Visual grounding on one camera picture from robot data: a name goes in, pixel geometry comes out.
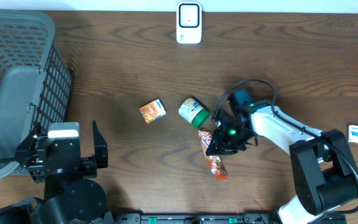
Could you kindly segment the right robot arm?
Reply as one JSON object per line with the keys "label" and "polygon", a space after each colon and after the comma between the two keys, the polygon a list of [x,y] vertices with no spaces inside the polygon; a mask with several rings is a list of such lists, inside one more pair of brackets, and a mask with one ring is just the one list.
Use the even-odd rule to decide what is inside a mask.
{"label": "right robot arm", "polygon": [[337,129],[310,128],[272,102],[255,102],[246,90],[231,93],[232,114],[218,109],[209,156],[245,151],[251,138],[262,136],[291,160],[296,195],[278,210],[247,212],[244,223],[346,223],[338,207],[358,199],[358,169],[350,147]]}

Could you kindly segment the green-lidded white jar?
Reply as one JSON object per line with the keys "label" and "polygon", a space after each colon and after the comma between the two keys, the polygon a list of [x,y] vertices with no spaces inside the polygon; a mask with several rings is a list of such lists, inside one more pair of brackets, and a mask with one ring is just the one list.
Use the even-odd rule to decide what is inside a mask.
{"label": "green-lidded white jar", "polygon": [[186,99],[179,107],[178,114],[196,129],[202,127],[210,116],[209,111],[194,98]]}

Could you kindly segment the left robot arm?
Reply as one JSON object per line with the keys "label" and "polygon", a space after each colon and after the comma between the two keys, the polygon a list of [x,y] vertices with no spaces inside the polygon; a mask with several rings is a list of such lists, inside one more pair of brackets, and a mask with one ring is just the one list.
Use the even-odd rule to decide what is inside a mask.
{"label": "left robot arm", "polygon": [[78,123],[53,123],[42,133],[36,122],[10,160],[45,185],[44,197],[0,208],[0,224],[115,223],[105,191],[94,181],[98,169],[108,167],[108,144],[96,123],[93,141],[94,155],[83,157]]}

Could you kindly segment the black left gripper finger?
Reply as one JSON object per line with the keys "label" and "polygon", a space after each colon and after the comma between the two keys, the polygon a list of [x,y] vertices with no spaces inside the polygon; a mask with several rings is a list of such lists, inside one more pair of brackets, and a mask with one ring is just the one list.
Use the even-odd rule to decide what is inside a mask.
{"label": "black left gripper finger", "polygon": [[94,155],[96,159],[96,166],[98,169],[108,167],[108,144],[103,138],[98,129],[98,125],[93,120],[93,141],[94,141]]}
{"label": "black left gripper finger", "polygon": [[15,158],[17,162],[26,162],[35,153],[37,135],[40,134],[40,131],[39,122],[35,122],[30,134],[16,148]]}

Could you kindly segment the orange Top chocolate bar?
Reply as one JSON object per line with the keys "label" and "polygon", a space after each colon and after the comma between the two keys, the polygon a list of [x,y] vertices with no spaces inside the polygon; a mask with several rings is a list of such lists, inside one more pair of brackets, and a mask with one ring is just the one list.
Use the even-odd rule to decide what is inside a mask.
{"label": "orange Top chocolate bar", "polygon": [[216,180],[223,180],[223,181],[228,180],[228,174],[226,172],[226,169],[223,165],[221,158],[219,156],[207,156],[206,155],[206,151],[207,151],[208,147],[210,146],[212,137],[213,137],[213,135],[211,134],[211,131],[206,128],[199,129],[198,137],[201,142],[201,147],[202,147],[204,156],[208,162],[209,169],[210,169],[211,173],[214,175],[214,178]]}

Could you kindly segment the orange snack packet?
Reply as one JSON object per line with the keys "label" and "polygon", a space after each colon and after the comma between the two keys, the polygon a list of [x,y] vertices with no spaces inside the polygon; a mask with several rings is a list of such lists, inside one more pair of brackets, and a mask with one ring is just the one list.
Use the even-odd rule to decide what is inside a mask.
{"label": "orange snack packet", "polygon": [[139,108],[139,111],[147,124],[166,115],[166,109],[160,99],[156,99]]}

